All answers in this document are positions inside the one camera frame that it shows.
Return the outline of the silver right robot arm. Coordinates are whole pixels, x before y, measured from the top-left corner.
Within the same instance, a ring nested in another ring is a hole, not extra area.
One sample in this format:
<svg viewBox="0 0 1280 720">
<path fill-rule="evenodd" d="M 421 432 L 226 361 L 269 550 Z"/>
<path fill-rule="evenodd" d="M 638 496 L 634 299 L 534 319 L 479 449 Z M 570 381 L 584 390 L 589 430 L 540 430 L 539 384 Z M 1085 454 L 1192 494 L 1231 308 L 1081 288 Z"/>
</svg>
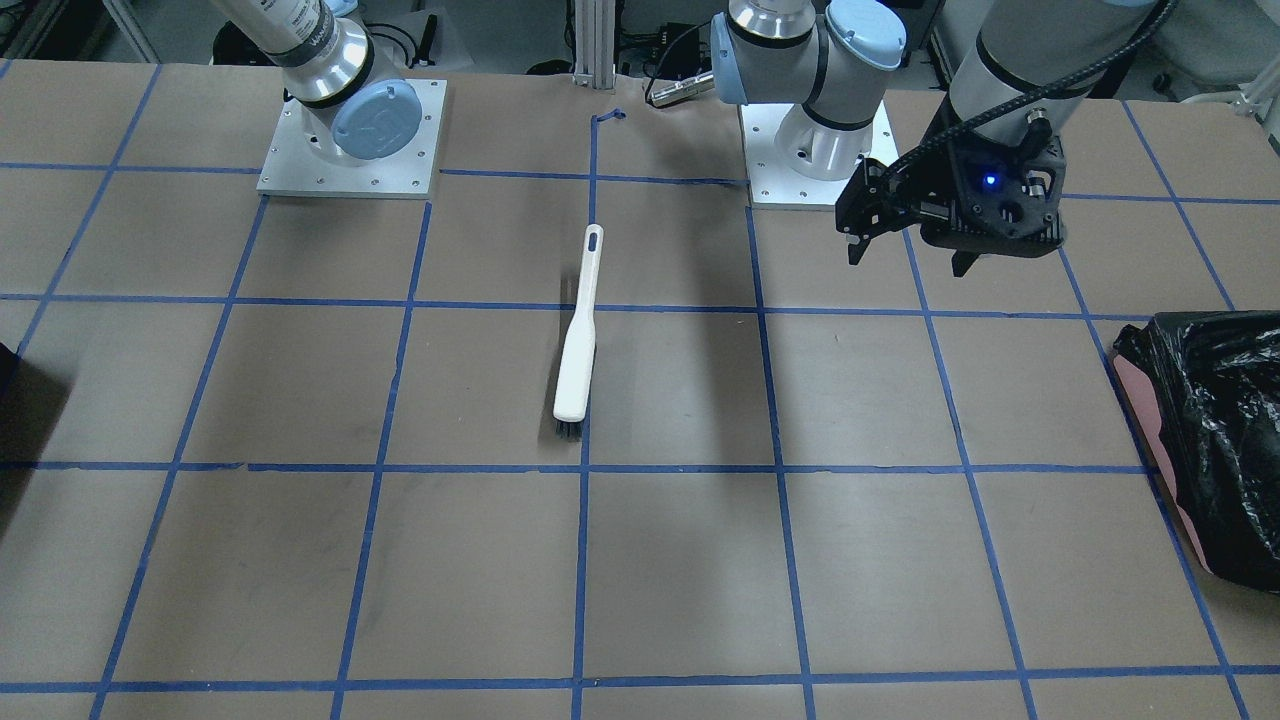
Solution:
<svg viewBox="0 0 1280 720">
<path fill-rule="evenodd" d="M 358 20 L 328 1 L 216 1 L 275 67 L 291 96 L 361 161 L 404 149 L 422 123 L 415 88 L 378 53 Z"/>
</svg>

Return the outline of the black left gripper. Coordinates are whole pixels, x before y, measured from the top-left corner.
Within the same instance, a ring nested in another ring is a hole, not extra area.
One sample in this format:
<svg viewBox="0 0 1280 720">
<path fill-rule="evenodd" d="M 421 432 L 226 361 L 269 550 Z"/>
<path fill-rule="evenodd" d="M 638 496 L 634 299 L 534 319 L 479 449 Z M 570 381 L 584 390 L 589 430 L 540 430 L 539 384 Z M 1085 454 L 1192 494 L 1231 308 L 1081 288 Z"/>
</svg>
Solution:
<svg viewBox="0 0 1280 720">
<path fill-rule="evenodd" d="M 1056 252 L 1068 237 L 1059 210 L 1065 176 L 1056 135 L 1018 146 L 965 135 L 908 170 L 861 158 L 836 200 L 836 229 L 856 266 L 873 238 L 918 223 L 925 243 L 952 251 L 952 275 L 963 278 L 987 255 Z M 899 195 L 904 178 L 908 197 Z"/>
</svg>

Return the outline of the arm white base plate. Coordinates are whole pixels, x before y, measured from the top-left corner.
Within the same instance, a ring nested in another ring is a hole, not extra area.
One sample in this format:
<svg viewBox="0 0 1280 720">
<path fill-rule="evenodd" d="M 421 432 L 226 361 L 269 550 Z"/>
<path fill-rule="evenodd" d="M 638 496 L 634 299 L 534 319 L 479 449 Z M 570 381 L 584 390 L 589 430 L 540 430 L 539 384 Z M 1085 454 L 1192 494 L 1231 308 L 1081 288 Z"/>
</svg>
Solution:
<svg viewBox="0 0 1280 720">
<path fill-rule="evenodd" d="M 433 193 L 448 83 L 384 79 L 338 108 L 284 104 L 256 190 L 266 196 L 417 199 Z"/>
<path fill-rule="evenodd" d="M 887 167 L 899 158 L 883 102 L 852 131 L 823 126 L 799 104 L 745 105 L 740 122 L 755 209 L 829 211 L 863 160 Z"/>
</svg>

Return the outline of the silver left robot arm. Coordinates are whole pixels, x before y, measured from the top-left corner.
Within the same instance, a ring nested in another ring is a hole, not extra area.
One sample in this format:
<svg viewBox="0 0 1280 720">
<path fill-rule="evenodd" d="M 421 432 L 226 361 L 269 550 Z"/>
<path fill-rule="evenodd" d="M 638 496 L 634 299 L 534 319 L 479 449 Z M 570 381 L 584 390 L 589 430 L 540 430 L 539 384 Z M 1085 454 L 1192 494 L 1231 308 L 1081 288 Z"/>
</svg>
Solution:
<svg viewBox="0 0 1280 720">
<path fill-rule="evenodd" d="M 861 261 L 873 238 L 916 227 L 965 275 L 984 255 L 1043 258 L 1068 236 L 1061 133 L 1172 1 L 997 1 L 922 141 L 892 163 L 868 154 L 908 32 L 878 1 L 731 1 L 710 20 L 723 102 L 786 104 L 776 147 L 797 173 L 842 181 L 835 228 Z"/>
</svg>

